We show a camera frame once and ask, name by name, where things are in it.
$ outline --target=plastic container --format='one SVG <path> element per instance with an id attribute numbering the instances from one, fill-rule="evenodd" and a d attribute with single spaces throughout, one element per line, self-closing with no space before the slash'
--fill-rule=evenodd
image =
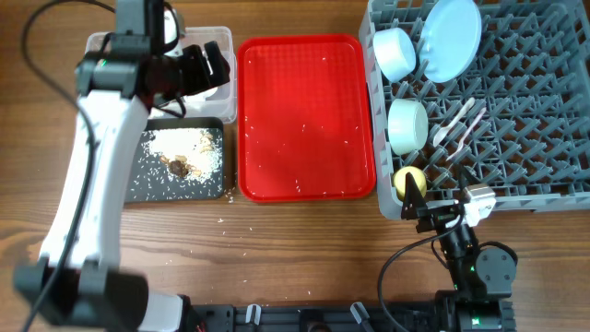
<path id="1" fill-rule="evenodd" d="M 239 184 L 246 197 L 279 202 L 370 193 L 372 132 L 357 40 L 251 39 L 238 64 Z"/>
<path id="2" fill-rule="evenodd" d="M 186 117 L 217 117 L 224 124 L 230 124 L 236 119 L 236 59 L 233 53 L 233 42 L 231 31 L 226 27 L 203 27 L 203 28 L 186 28 L 186 34 L 181 38 L 182 47 L 190 45 L 203 45 L 207 42 L 215 41 L 218 43 L 221 54 L 230 64 L 230 82 L 218 87 L 215 93 L 206 97 L 203 101 L 187 101 Z M 88 37 L 86 52 L 97 51 L 102 44 L 106 32 L 97 32 Z M 167 109 L 180 111 L 176 102 L 166 105 Z M 168 118 L 172 117 L 156 109 L 152 110 L 150 118 Z"/>
<path id="3" fill-rule="evenodd" d="M 372 107 L 379 207 L 388 219 L 400 218 L 402 202 L 391 179 L 404 166 L 426 173 L 429 205 L 459 197 L 451 162 L 463 164 L 493 188 L 496 210 L 590 208 L 590 25 L 582 1 L 482 2 L 477 0 L 483 32 L 474 62 L 456 79 L 434 84 L 424 77 L 422 65 L 408 81 L 389 82 L 375 62 L 372 37 L 399 27 L 419 49 L 424 21 L 436 1 L 369 1 L 359 37 Z M 433 147 L 438 129 L 469 97 L 476 99 L 466 116 L 470 120 Z M 430 127 L 426 147 L 402 157 L 391 152 L 386 134 L 387 110 L 398 98 L 422 102 Z M 484 106 L 488 115 L 461 154 L 446 162 Z"/>

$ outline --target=wooden table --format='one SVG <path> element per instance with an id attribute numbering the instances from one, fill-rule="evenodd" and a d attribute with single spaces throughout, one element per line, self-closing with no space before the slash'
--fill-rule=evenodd
<path id="1" fill-rule="evenodd" d="M 29 310 L 12 290 L 13 266 L 37 259 L 59 203 L 74 134 L 74 110 L 43 86 L 18 54 L 20 29 L 39 3 L 0 4 L 2 331 L 20 328 Z M 229 27 L 237 49 L 254 36 L 357 35 L 366 0 L 186 0 L 174 5 L 187 26 Z M 104 10 L 62 6 L 38 22 L 30 49 L 73 91 L 73 69 L 87 37 L 113 26 L 114 16 Z M 230 184 L 234 172 L 227 169 Z M 385 259 L 423 237 L 416 234 L 415 222 L 381 216 L 375 193 L 356 201 L 275 205 L 253 204 L 237 190 L 233 196 L 232 204 L 223 197 L 125 207 L 123 267 L 145 273 L 151 287 L 184 293 L 197 304 L 375 302 Z M 513 285 L 520 331 L 590 329 L 588 212 L 494 213 L 477 233 L 481 241 L 509 244 L 521 257 Z M 452 287 L 428 246 L 404 255 L 385 282 L 389 300 L 428 300 L 438 289 Z M 38 319 L 35 329 L 46 328 Z"/>

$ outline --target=clear plastic bin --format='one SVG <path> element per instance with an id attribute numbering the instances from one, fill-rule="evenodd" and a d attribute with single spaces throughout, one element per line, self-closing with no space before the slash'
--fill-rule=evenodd
<path id="1" fill-rule="evenodd" d="M 86 52 L 99 50 L 106 33 L 97 32 L 90 35 L 86 44 Z M 181 38 L 180 43 L 183 48 L 196 44 L 204 49 L 205 43 L 212 41 L 218 43 L 221 54 L 230 64 L 230 82 L 218 87 L 215 93 L 208 97 L 203 97 L 209 94 L 206 91 L 199 96 L 201 98 L 196 96 L 185 98 L 186 117 L 214 116 L 221 119 L 224 124 L 230 124 L 236 119 L 236 58 L 233 53 L 230 29 L 226 27 L 186 28 L 186 34 Z M 180 111 L 180 107 L 174 101 L 166 105 L 166 109 Z M 171 117 L 171 115 L 156 109 L 153 109 L 150 115 L 150 118 L 166 117 Z"/>

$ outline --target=cup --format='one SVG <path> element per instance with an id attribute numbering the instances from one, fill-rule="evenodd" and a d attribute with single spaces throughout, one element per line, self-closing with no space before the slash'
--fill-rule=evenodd
<path id="1" fill-rule="evenodd" d="M 428 115 L 422 103 L 394 100 L 387 117 L 387 132 L 391 149 L 398 156 L 424 148 L 428 137 Z"/>
<path id="2" fill-rule="evenodd" d="M 414 45 L 400 28 L 376 32 L 372 45 L 377 63 L 391 83 L 398 82 L 416 67 Z"/>

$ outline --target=light blue plate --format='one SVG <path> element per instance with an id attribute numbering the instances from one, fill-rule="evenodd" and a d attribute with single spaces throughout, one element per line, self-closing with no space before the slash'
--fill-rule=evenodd
<path id="1" fill-rule="evenodd" d="M 425 40 L 420 63 L 428 59 L 424 75 L 443 83 L 461 75 L 471 64 L 481 40 L 481 15 L 473 0 L 440 0 L 422 29 Z"/>

